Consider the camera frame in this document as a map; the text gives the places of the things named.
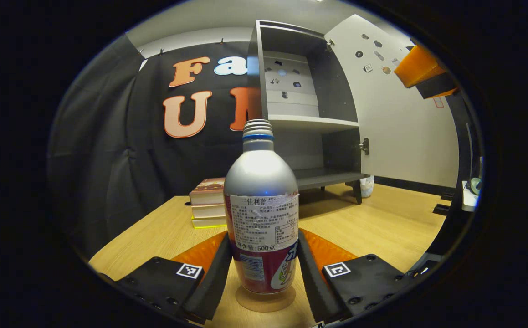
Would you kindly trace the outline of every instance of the bottle cap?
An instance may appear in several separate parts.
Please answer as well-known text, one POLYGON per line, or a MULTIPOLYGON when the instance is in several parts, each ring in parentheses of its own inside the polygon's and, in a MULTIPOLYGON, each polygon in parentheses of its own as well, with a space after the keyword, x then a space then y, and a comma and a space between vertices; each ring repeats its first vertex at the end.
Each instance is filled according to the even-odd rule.
POLYGON ((249 120, 243 125, 243 137, 242 140, 247 139, 268 139, 274 140, 274 134, 272 133, 272 124, 268 120, 261 118, 255 120, 249 120))

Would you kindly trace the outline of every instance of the cabinet leg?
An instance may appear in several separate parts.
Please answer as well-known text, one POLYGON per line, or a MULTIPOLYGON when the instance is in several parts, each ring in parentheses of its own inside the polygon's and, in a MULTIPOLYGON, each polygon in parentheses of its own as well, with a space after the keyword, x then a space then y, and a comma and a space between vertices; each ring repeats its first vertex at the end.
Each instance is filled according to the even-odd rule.
POLYGON ((354 181, 351 187, 353 187, 353 193, 355 194, 357 205, 363 203, 363 200, 361 198, 361 181, 360 180, 354 181))

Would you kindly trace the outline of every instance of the orange letter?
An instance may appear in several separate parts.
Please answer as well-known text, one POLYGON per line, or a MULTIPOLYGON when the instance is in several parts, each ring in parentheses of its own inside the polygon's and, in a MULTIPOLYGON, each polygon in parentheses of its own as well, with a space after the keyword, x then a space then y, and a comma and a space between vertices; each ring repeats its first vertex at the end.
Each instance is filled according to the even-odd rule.
POLYGON ((191 73, 194 73, 195 75, 199 74, 203 68, 201 63, 207 64, 208 62, 209 57, 201 57, 192 60, 180 61, 177 64, 174 64, 174 80, 169 83, 169 87, 178 87, 179 85, 195 81, 195 77, 192 77, 191 73))
POLYGON ((261 118, 253 106, 249 105, 250 92, 248 87, 235 87, 229 91, 235 97, 235 121, 229 125, 232 131, 243 131, 243 125, 248 118, 261 118))
POLYGON ((207 120, 207 98, 211 97, 211 91, 195 92, 191 99, 195 100, 195 118, 189 125, 181 125, 181 103, 185 101, 184 96, 170 97, 162 102, 164 106, 164 132, 173 138, 186 138, 196 135, 205 126, 207 120))

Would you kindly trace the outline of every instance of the barcode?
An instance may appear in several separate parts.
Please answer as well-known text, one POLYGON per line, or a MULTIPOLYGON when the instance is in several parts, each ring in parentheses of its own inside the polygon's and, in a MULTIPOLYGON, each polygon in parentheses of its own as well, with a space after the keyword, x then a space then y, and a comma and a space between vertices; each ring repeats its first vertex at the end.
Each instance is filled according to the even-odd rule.
POLYGON ((264 281, 264 262, 261 257, 240 254, 239 259, 246 278, 259 282, 264 281))

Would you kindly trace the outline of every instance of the gray cabinet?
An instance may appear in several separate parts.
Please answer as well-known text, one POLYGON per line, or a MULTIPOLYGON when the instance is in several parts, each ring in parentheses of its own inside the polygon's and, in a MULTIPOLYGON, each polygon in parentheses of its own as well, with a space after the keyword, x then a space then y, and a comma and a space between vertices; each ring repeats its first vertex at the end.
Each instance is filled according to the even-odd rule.
POLYGON ((251 106, 274 128, 299 189, 356 181, 359 123, 349 83, 324 35, 256 21, 248 54, 251 106))
POLYGON ((458 139, 449 105, 403 86, 393 70, 407 54, 357 15, 326 35, 256 21, 247 58, 249 106, 271 121, 276 152, 300 189, 364 174, 456 185, 458 139), (370 151, 360 148, 366 139, 370 151))

